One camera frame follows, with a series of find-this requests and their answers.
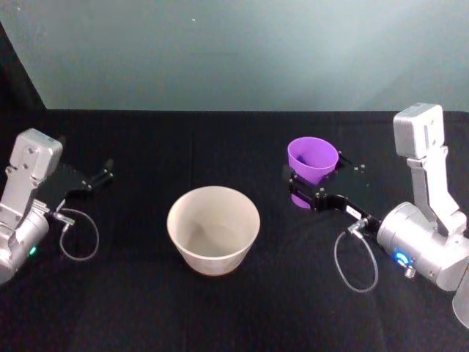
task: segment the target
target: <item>background wall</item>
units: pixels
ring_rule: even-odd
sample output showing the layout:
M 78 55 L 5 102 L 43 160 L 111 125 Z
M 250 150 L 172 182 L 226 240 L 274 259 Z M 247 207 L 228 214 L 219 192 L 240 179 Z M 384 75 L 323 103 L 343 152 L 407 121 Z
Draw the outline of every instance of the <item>background wall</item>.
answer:
M 467 0 L 1 0 L 50 109 L 469 111 Z

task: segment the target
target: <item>purple cup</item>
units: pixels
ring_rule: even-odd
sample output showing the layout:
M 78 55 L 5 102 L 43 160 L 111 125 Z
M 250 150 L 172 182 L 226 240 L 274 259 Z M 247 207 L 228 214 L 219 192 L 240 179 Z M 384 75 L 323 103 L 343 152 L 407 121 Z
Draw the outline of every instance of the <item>purple cup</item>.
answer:
M 301 137 L 288 144 L 288 164 L 297 174 L 317 185 L 328 173 L 334 171 L 339 153 L 334 146 L 321 138 Z M 308 203 L 292 195 L 299 207 L 310 209 Z

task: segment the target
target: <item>cable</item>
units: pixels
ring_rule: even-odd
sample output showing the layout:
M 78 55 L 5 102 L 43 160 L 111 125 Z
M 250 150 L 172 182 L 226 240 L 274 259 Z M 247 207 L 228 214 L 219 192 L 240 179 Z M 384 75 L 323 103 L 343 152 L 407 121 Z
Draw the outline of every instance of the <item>cable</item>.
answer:
M 376 258 L 374 257 L 374 254 L 372 252 L 372 249 L 369 247 L 369 244 L 366 242 L 366 240 L 363 238 L 363 237 L 360 237 L 360 241 L 362 241 L 364 244 L 365 244 L 365 247 L 366 249 L 368 250 L 368 253 L 372 259 L 372 262 L 373 262 L 373 269 L 374 269 L 374 281 L 373 283 L 371 284 L 371 286 L 367 287 L 367 288 L 364 288 L 364 289 L 361 289 L 361 288 L 356 288 L 354 286 L 352 286 L 348 280 L 345 278 L 345 275 L 344 273 L 342 272 L 342 269 L 340 267 L 340 264 L 339 264 L 339 259 L 337 258 L 337 247 L 339 245 L 339 241 L 342 239 L 342 237 L 345 236 L 345 232 L 341 233 L 337 239 L 336 239 L 336 243 L 334 244 L 334 261 L 336 262 L 336 266 L 337 266 L 337 270 L 339 270 L 339 274 L 341 276 L 341 278 L 344 280 L 345 284 L 348 286 L 349 289 L 355 291 L 355 292 L 358 292 L 358 293 L 367 293 L 371 290 L 374 289 L 374 287 L 376 286 L 376 284 L 378 283 L 378 265 L 376 263 Z
M 87 260 L 92 259 L 96 255 L 97 250 L 100 247 L 100 232 L 97 229 L 96 223 L 93 221 L 91 216 L 84 213 L 83 211 L 79 211 L 79 210 L 72 209 L 72 208 L 61 208 L 61 211 L 70 211 L 71 213 L 77 213 L 77 214 L 80 214 L 80 215 L 84 216 L 91 223 L 91 225 L 95 229 L 95 234 L 96 234 L 96 246 L 95 246 L 95 249 L 93 250 L 93 252 L 90 255 L 86 256 L 86 257 L 75 257 L 75 256 L 71 255 L 70 253 L 68 253 L 64 248 L 64 237 L 65 237 L 65 233 L 67 232 L 67 229 L 68 229 L 68 226 L 65 226 L 64 229 L 62 230 L 62 234 L 60 235 L 60 241 L 59 241 L 60 249 L 62 250 L 62 253 L 65 254 L 65 256 L 68 257 L 69 259 L 74 260 L 76 262 L 85 262 Z

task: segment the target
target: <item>gray wall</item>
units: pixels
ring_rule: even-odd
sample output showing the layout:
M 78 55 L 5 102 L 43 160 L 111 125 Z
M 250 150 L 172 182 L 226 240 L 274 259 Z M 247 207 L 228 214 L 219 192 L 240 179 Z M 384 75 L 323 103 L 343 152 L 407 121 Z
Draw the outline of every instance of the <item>gray wall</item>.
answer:
M 468 0 L 3 0 L 50 109 L 469 111 Z

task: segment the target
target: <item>black table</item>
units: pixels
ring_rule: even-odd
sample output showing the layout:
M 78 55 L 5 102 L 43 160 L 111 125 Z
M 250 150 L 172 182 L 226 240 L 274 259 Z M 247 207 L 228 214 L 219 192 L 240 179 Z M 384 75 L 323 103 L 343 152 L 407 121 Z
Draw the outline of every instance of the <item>black table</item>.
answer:
M 117 178 L 92 201 L 71 204 L 100 228 L 95 259 L 69 261 L 59 251 L 59 229 L 52 227 L 37 255 L 0 288 L 1 350 L 469 348 L 469 331 L 451 309 L 452 294 L 421 277 L 405 279 L 377 246 L 377 288 L 364 295 L 348 290 L 333 264 L 333 243 L 350 220 L 295 207 L 281 181 L 288 142 L 319 136 L 366 165 L 374 186 L 383 190 L 377 195 L 383 207 L 412 200 L 410 170 L 394 151 L 394 115 L 49 111 L 2 116 L 4 166 L 16 135 L 35 127 L 53 137 L 66 135 L 62 160 L 89 175 L 113 157 Z M 449 191 L 469 213 L 468 115 L 446 112 L 445 124 Z M 171 204 L 206 185 L 243 192 L 257 205 L 262 222 L 242 265 L 218 278 L 194 273 L 166 232 Z M 85 250 L 92 232 L 69 240 Z M 357 264 L 350 275 L 366 285 L 372 268 L 364 249 L 345 244 L 344 265 Z

